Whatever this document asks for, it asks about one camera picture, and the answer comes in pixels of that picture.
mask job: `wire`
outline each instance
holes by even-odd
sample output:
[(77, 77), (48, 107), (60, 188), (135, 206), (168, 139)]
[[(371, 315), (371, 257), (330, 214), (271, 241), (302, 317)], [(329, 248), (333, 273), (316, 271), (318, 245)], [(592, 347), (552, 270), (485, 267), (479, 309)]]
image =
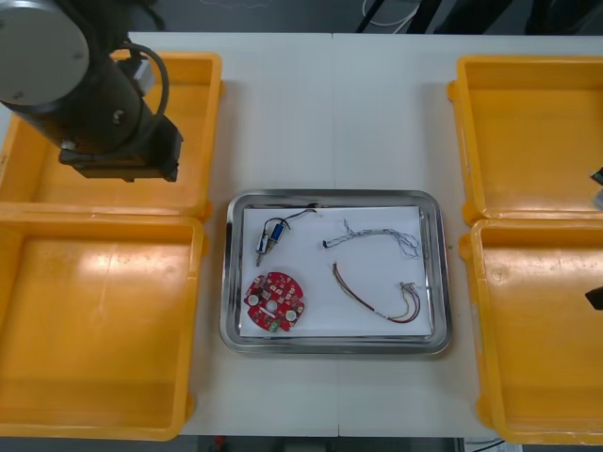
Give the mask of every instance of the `wire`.
[[(362, 2), (362, 15), (363, 15), (364, 17), (366, 17), (366, 16), (367, 16), (367, 2), (368, 2), (368, 0), (364, 0), (364, 1)], [(394, 33), (393, 33), (393, 34), (395, 35), (395, 34), (397, 34), (397, 33), (398, 33), (398, 32), (399, 32), (399, 31), (400, 31), (400, 30), (401, 30), (401, 29), (402, 29), (402, 28), (403, 28), (403, 27), (404, 27), (406, 24), (408, 24), (408, 23), (411, 21), (411, 19), (413, 19), (413, 18), (415, 17), (415, 15), (416, 15), (416, 12), (417, 12), (417, 11), (418, 11), (418, 6), (417, 6), (415, 9), (413, 9), (413, 11), (411, 11), (411, 13), (410, 13), (410, 14), (408, 14), (407, 16), (405, 16), (405, 17), (401, 18), (399, 21), (391, 22), (391, 23), (389, 23), (389, 24), (383, 24), (383, 23), (380, 23), (380, 22), (373, 22), (373, 21), (370, 21), (370, 23), (371, 23), (372, 25), (375, 25), (375, 26), (383, 26), (383, 27), (388, 27), (388, 26), (396, 26), (396, 25), (398, 25), (398, 28), (396, 28), (396, 31), (394, 31)]]
[[(352, 299), (355, 299), (360, 304), (362, 304), (365, 308), (369, 309), (376, 315), (383, 317), (385, 320), (389, 320), (390, 322), (410, 323), (417, 318), (418, 313), (420, 313), (420, 311), (421, 311), (421, 300), (419, 298), (418, 293), (415, 290), (415, 284), (413, 282), (409, 282), (409, 283), (401, 282), (399, 284), (401, 292), (402, 292), (402, 299), (404, 300), (404, 303), (406, 304), (406, 312), (404, 312), (404, 314), (402, 314), (402, 315), (390, 316), (390, 315), (381, 314), (380, 312), (375, 310), (375, 308), (373, 308), (366, 301), (364, 301), (363, 299), (358, 297), (350, 289), (348, 284), (343, 280), (343, 277), (339, 273), (339, 269), (337, 268), (337, 262), (333, 263), (333, 276), (334, 276), (335, 280), (337, 281), (337, 283), (339, 284), (339, 287), (341, 287), (341, 290), (343, 290), (346, 293), (346, 295), (348, 295)], [(410, 295), (411, 299), (413, 300), (414, 310), (410, 317), (404, 318), (405, 316), (408, 315), (408, 313), (410, 311), (410, 303), (408, 302), (408, 299), (406, 298), (406, 294)]]
[(346, 228), (347, 235), (342, 235), (341, 237), (334, 238), (333, 240), (323, 240), (322, 246), (324, 248), (332, 248), (337, 245), (341, 245), (348, 240), (352, 240), (354, 238), (360, 237), (370, 237), (373, 235), (390, 235), (397, 242), (400, 250), (411, 259), (418, 258), (418, 247), (419, 241), (416, 239), (414, 235), (399, 233), (394, 229), (364, 229), (363, 231), (354, 231), (348, 221), (346, 219), (343, 220), (344, 227)]
[(280, 221), (281, 224), (284, 224), (287, 227), (287, 229), (289, 231), (291, 231), (291, 226), (289, 225), (289, 223), (287, 222), (287, 220), (288, 219), (297, 218), (297, 217), (301, 217), (302, 215), (307, 214), (309, 212), (312, 212), (314, 214), (318, 213), (317, 209), (305, 209), (305, 210), (302, 210), (301, 212), (298, 212), (295, 215), (289, 215), (288, 217), (285, 217), (285, 218), (276, 217), (276, 218), (267, 219), (266, 222), (264, 223), (264, 231), (262, 231), (262, 234), (266, 231), (266, 228), (268, 228), (268, 225), (269, 225), (269, 223), (271, 221)]
[(485, 447), (482, 447), (481, 449), (476, 449), (473, 452), (483, 452), (484, 450), (492, 449), (492, 448), (497, 447), (497, 446), (499, 446), (501, 444), (504, 444), (504, 443), (506, 443), (506, 442), (504, 440), (501, 440), (498, 443), (487, 445)]

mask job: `white cable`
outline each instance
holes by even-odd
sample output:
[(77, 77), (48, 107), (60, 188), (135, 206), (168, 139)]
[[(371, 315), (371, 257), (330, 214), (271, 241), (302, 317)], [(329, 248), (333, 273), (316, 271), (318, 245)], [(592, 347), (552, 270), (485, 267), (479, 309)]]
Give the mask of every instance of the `white cable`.
[[(367, 2), (368, 0), (364, 0), (362, 2), (362, 15), (364, 17), (367, 16)], [(373, 22), (370, 21), (370, 24), (372, 25), (376, 25), (376, 26), (395, 26), (395, 25), (400, 25), (400, 27), (394, 32), (394, 34), (398, 33), (406, 24), (408, 24), (408, 21), (410, 21), (411, 19), (413, 19), (413, 17), (415, 17), (415, 14), (418, 10), (418, 6), (406, 17), (403, 17), (402, 19), (400, 19), (399, 21), (395, 21), (392, 22), (390, 24), (382, 24), (379, 22)]]

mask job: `white paper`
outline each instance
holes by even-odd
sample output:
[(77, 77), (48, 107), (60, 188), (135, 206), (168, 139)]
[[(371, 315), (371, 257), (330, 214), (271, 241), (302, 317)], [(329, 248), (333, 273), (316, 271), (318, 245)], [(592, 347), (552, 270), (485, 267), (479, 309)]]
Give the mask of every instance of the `white paper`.
[[(293, 218), (291, 231), (255, 266), (255, 248), (264, 222), (285, 218), (302, 209), (246, 209), (243, 224), (241, 281), (241, 336), (377, 336), (428, 335), (432, 333), (418, 207), (327, 208)], [(419, 242), (418, 258), (404, 255), (390, 235), (354, 238), (324, 249), (323, 240), (346, 234), (344, 219), (354, 231), (394, 229), (413, 235)], [(272, 231), (274, 223), (268, 227)], [(346, 295), (333, 276), (333, 263), (351, 290), (380, 313), (395, 316), (406, 311), (400, 282), (415, 283), (421, 299), (418, 317), (408, 324), (390, 322)], [(258, 275), (281, 271), (294, 278), (303, 290), (305, 311), (289, 332), (268, 333), (247, 315), (245, 293)], [(411, 312), (413, 303), (409, 298)]]

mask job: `electronic component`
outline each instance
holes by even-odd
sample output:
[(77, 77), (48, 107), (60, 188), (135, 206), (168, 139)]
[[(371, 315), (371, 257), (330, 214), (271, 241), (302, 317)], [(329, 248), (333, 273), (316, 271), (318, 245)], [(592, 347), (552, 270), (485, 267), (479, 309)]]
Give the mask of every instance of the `electronic component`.
[[(291, 220), (291, 219), (297, 218), (297, 217), (301, 217), (303, 214), (307, 214), (308, 212), (313, 212), (315, 214), (318, 213), (316, 209), (305, 209), (297, 214), (290, 215), (289, 217), (286, 217), (286, 218), (268, 219), (264, 223), (264, 229), (262, 230), (262, 233), (260, 234), (260, 238), (257, 241), (257, 247), (255, 248), (255, 252), (257, 253), (257, 259), (255, 260), (255, 266), (260, 266), (260, 264), (262, 264), (262, 260), (264, 259), (264, 256), (266, 256), (269, 252), (271, 252), (272, 249), (274, 249), (274, 247), (276, 246), (276, 244), (279, 243), (279, 241), (281, 240), (281, 237), (283, 236), (283, 232), (285, 231), (285, 226), (287, 229), (291, 230), (291, 226), (289, 226), (288, 220)], [(268, 229), (269, 224), (272, 221), (278, 221), (278, 223), (276, 223), (274, 225), (272, 232), (270, 233), (270, 235), (268, 235), (267, 229)]]
[(244, 301), (249, 305), (247, 314), (253, 323), (275, 332), (289, 331), (297, 324), (305, 309), (302, 298), (302, 288), (293, 278), (274, 271), (255, 278)]

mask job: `gray wire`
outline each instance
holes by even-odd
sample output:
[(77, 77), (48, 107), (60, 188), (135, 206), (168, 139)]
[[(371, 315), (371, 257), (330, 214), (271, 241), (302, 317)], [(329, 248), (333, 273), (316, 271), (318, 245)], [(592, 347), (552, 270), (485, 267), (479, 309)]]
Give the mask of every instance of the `gray wire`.
[(323, 240), (322, 246), (324, 248), (332, 248), (342, 243), (360, 237), (370, 237), (373, 235), (390, 235), (398, 242), (398, 246), (402, 253), (411, 259), (418, 258), (419, 241), (414, 235), (400, 233), (394, 229), (364, 229), (363, 231), (354, 231), (346, 219), (343, 220), (344, 227), (346, 228), (346, 235), (334, 238), (333, 240)]

